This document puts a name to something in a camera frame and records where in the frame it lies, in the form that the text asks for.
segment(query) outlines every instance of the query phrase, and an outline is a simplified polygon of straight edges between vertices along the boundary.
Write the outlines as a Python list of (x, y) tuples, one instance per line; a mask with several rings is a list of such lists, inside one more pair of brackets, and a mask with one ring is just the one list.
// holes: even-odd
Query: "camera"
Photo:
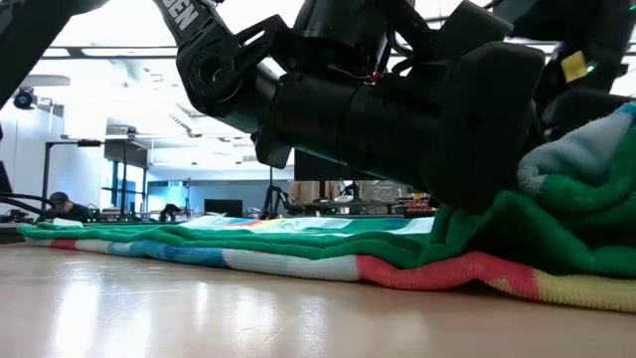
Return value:
[(38, 106), (38, 98), (34, 95), (33, 88), (20, 88), (13, 104), (20, 109), (35, 109)]

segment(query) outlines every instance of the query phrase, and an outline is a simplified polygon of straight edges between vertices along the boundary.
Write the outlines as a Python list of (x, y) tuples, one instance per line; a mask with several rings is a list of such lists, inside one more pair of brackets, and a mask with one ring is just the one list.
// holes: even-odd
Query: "wooden floor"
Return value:
[(636, 316), (0, 247), (2, 357), (635, 357)]

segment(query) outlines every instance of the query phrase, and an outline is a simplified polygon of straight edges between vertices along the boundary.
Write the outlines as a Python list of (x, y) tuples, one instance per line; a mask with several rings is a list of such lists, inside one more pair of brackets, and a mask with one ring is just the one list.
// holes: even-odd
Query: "light blue fabric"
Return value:
[(536, 197), (549, 174), (600, 186), (607, 181), (616, 149), (634, 126), (636, 103), (626, 103), (612, 114), (573, 130), (563, 138), (526, 154), (519, 163), (520, 189)]

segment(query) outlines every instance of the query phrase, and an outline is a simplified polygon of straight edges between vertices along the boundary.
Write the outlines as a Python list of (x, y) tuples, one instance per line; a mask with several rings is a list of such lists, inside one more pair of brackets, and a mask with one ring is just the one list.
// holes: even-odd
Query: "green fabric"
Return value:
[[(521, 193), (504, 191), (493, 207), (480, 216), (444, 207), (438, 212), (430, 234), (380, 232), (387, 228), (376, 220), (355, 221), (343, 230), (312, 229), (294, 235), (255, 235), (243, 230), (206, 231), (179, 226), (83, 229), (42, 224), (18, 230), (35, 240), (102, 239), (119, 243), (154, 240), (172, 246), (242, 249), (313, 260), (371, 255), (400, 269), (413, 269), (469, 250), (481, 250), (553, 273), (636, 277), (634, 153), (636, 129), (623, 140), (605, 185), (593, 188), (550, 175), (537, 202)], [(346, 238), (332, 235), (361, 230), (365, 232)]]

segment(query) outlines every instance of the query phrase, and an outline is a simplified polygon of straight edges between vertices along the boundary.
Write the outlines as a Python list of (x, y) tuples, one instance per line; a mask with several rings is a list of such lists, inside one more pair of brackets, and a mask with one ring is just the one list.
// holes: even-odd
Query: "knitted blanket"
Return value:
[(480, 279), (522, 298), (636, 312), (635, 113), (625, 105), (529, 153), (521, 190), (480, 216), (441, 208), (434, 223), (209, 217), (19, 231), (35, 245), (403, 289)]

